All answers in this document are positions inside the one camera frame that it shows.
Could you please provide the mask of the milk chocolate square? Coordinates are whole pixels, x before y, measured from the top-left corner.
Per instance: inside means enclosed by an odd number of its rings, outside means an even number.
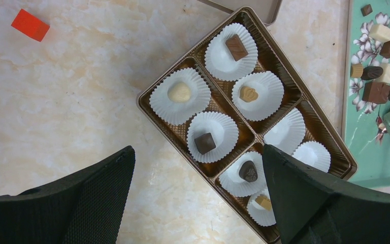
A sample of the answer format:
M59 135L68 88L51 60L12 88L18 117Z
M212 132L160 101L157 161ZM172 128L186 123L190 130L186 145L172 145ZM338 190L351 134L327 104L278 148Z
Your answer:
M227 39L225 41L225 45L231 53L234 61L239 61L248 55L248 51L237 34Z

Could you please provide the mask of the green floral tray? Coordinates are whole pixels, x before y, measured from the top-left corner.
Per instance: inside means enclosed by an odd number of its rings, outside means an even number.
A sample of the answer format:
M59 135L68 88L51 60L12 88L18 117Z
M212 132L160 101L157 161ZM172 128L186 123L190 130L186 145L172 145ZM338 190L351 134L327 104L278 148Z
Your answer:
M342 137L357 162L350 181L367 188L390 186L390 135L378 127L390 111L390 101L381 105L362 101L366 83L352 78L350 68L390 63L380 55L382 43L369 36L376 24L390 27L390 1L349 2Z

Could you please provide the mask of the brown chocolate box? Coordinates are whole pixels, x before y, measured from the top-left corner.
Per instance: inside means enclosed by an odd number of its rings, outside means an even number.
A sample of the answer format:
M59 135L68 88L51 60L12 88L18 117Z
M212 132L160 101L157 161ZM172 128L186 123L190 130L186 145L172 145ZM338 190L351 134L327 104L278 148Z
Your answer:
M262 173L239 177L246 161L262 170L265 143L341 179L355 159L287 56L249 6L199 41L138 97L138 106L198 174L265 242L278 243Z

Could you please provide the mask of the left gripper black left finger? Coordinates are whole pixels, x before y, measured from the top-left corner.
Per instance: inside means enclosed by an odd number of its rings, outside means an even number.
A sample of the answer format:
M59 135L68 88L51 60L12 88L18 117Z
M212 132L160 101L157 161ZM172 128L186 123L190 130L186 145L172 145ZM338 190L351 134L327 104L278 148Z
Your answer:
M127 146L56 181L0 196L0 243L116 243L135 162Z

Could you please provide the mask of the white heart chocolate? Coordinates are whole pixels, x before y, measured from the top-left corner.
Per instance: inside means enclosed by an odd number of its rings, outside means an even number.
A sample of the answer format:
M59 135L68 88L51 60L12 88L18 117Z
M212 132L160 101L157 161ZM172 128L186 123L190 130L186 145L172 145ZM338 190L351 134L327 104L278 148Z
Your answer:
M174 103L186 103L192 96L190 87L184 82L175 83L168 90L167 95L168 98Z

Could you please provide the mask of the red cube block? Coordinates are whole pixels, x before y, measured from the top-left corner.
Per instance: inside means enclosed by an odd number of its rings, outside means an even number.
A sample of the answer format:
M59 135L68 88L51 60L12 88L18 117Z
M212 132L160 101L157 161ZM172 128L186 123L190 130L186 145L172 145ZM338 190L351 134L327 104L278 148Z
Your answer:
M11 26L38 42L42 42L50 28L49 24L24 9L19 11Z

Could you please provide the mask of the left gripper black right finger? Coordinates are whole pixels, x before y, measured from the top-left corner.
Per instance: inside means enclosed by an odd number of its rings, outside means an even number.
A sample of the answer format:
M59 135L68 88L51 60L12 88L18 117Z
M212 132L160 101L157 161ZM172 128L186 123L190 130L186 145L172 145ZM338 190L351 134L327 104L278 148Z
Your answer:
M390 194L308 166L272 145L264 173L282 243L390 243Z

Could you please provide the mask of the dark chocolate square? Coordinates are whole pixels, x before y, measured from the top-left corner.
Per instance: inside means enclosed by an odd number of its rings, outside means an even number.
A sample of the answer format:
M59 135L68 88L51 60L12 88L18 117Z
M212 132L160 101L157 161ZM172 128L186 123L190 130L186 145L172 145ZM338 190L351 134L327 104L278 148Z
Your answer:
M205 133L194 139L198 152L202 155L216 148L215 141L211 133Z

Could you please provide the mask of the dark round chocolate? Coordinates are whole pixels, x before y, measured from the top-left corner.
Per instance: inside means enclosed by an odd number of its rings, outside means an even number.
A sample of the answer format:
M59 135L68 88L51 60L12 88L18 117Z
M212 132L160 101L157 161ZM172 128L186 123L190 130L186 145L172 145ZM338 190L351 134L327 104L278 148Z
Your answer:
M239 177L246 182L257 181L258 173L255 163L251 160L245 161L239 170Z

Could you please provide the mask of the tan square chocolate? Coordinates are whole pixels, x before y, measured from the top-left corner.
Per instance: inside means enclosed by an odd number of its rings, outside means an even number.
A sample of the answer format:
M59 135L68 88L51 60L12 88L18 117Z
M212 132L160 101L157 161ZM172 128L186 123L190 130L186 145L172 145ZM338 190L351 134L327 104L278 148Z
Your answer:
M272 210L271 200L266 195L262 195L261 194L261 195L257 196L257 198L255 199L255 202L260 207L264 208L267 211L271 211Z

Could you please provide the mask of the caramel round chocolate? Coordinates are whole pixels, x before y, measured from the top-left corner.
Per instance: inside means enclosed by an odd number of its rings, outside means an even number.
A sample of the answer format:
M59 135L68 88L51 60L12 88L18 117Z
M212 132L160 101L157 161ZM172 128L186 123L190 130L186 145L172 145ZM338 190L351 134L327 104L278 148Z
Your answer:
M258 99L258 93L252 87L242 86L239 91L239 98L246 103L250 103Z

